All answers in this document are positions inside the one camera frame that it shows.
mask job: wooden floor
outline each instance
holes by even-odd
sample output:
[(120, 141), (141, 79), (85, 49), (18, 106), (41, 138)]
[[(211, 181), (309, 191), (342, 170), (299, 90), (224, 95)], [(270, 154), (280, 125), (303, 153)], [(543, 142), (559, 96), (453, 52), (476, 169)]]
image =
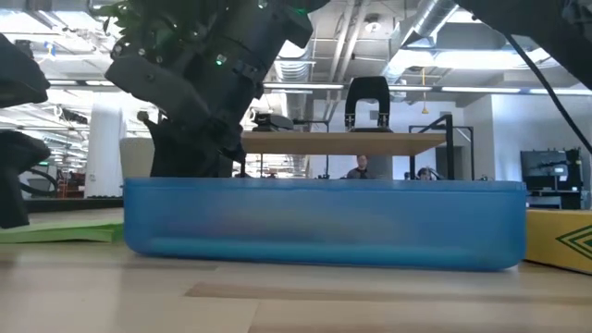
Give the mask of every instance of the wooden floor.
[(479, 274), (167, 260), (90, 243), (2, 245), (0, 332), (586, 333), (592, 277), (537, 265)]

